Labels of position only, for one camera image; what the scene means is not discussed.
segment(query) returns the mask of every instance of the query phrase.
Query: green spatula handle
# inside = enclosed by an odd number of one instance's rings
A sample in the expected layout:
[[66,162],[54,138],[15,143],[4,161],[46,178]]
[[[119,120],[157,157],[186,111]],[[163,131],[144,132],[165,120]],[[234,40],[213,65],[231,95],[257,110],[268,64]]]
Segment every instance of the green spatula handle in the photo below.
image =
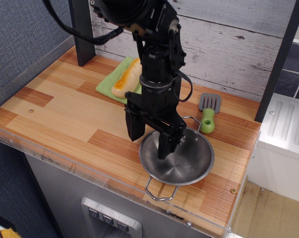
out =
[[211,108],[206,108],[203,110],[203,118],[201,119],[201,129],[200,131],[204,134],[209,134],[214,130],[214,110]]

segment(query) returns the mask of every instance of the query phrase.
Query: bread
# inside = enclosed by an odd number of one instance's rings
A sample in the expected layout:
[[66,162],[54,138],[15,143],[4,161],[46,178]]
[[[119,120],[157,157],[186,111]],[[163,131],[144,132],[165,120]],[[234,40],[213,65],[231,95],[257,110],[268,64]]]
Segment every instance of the bread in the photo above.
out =
[[113,85],[111,92],[113,95],[124,98],[126,92],[134,92],[139,83],[141,75],[140,59],[136,58],[123,72],[120,79]]

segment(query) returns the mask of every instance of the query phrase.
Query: floor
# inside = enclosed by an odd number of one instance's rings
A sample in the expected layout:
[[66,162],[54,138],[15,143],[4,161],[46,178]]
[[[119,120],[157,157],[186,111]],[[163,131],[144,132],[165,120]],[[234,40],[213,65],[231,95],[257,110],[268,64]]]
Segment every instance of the floor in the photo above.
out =
[[247,182],[232,227],[242,238],[299,238],[299,202]]

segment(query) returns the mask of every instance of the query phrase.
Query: black cable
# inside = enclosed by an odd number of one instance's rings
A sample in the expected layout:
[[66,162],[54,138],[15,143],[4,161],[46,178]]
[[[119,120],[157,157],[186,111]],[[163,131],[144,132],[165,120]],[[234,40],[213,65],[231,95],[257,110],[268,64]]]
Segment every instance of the black cable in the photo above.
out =
[[76,29],[69,27],[67,25],[65,25],[60,18],[58,17],[58,15],[56,14],[54,8],[52,7],[51,3],[49,0],[42,0],[46,9],[48,10],[49,14],[53,17],[53,19],[56,21],[56,23],[67,33],[79,37],[83,40],[86,40],[94,45],[104,45],[108,40],[118,36],[119,34],[121,34],[123,32],[123,28],[119,27],[116,30],[111,31],[110,33],[104,35],[104,36],[99,36],[96,38],[92,38],[86,35],[83,35],[81,32],[77,31]]
[[183,79],[185,79],[186,81],[188,81],[189,84],[190,84],[190,86],[191,86],[190,93],[189,93],[189,95],[188,95],[185,99],[180,99],[180,98],[176,95],[175,90],[173,89],[174,97],[175,97],[179,102],[184,103],[184,102],[186,102],[186,101],[189,100],[189,98],[191,97],[191,95],[192,95],[192,93],[193,93],[193,84],[192,84],[190,78],[189,78],[187,75],[185,75],[184,73],[182,73],[181,71],[178,71],[178,72],[177,72],[177,75],[179,75],[181,78],[183,78]]

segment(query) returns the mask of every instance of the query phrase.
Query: gray fabric wall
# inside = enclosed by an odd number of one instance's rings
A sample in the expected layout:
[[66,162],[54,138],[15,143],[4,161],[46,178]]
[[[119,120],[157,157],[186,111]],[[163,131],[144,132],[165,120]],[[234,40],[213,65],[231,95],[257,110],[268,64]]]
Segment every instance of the gray fabric wall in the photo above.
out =
[[[52,4],[71,25],[68,1]],[[73,46],[69,37],[41,0],[0,0],[0,105]]]
[[[71,25],[68,0],[51,0]],[[74,45],[41,0],[0,0],[0,105]],[[23,154],[0,143],[0,216],[23,238],[58,237]]]

